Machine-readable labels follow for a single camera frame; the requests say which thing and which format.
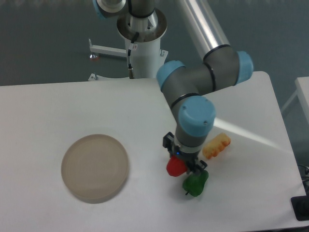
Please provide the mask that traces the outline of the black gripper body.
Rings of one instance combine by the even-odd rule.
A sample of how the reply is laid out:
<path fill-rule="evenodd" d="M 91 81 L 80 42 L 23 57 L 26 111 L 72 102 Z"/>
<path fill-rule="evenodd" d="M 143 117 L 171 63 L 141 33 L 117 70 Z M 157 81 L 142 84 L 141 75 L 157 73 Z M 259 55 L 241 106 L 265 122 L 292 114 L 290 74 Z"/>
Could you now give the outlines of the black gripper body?
<path fill-rule="evenodd" d="M 172 155 L 175 155 L 180 160 L 184 161 L 188 169 L 194 169 L 197 163 L 197 156 L 201 151 L 201 146 L 188 147 L 183 145 L 178 140 L 172 142 Z"/>

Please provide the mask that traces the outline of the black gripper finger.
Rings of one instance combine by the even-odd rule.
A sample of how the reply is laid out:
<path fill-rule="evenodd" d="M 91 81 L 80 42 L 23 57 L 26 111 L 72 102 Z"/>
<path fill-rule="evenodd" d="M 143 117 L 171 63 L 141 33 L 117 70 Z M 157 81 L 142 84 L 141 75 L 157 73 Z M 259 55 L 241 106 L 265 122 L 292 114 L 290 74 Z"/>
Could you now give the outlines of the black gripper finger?
<path fill-rule="evenodd" d="M 185 165 L 187 167 L 186 173 L 195 175 L 200 175 L 208 166 L 205 161 L 198 158 L 186 161 Z"/>
<path fill-rule="evenodd" d="M 168 153 L 170 156 L 173 156 L 173 142 L 174 142 L 174 135 L 172 132 L 168 132 L 164 137 L 163 137 L 163 144 L 162 146 L 167 149 Z"/>

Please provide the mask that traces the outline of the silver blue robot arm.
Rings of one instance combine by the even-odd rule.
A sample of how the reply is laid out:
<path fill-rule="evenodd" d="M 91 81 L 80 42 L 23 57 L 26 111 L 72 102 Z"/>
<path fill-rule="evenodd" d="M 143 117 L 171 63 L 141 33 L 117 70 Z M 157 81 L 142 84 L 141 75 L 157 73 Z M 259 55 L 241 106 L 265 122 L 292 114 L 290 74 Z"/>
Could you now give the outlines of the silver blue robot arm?
<path fill-rule="evenodd" d="M 198 159 L 202 145 L 213 127 L 215 108 L 205 94 L 235 86 L 250 79 L 251 57 L 235 51 L 205 0 L 176 0 L 202 64 L 189 69 L 180 61 L 166 61 L 160 40 L 167 30 L 164 14 L 152 0 L 95 0 L 100 18 L 116 16 L 117 29 L 125 50 L 90 46 L 94 53 L 126 58 L 130 79 L 155 78 L 175 118 L 174 133 L 163 138 L 169 152 L 167 172 L 200 174 L 206 163 Z"/>

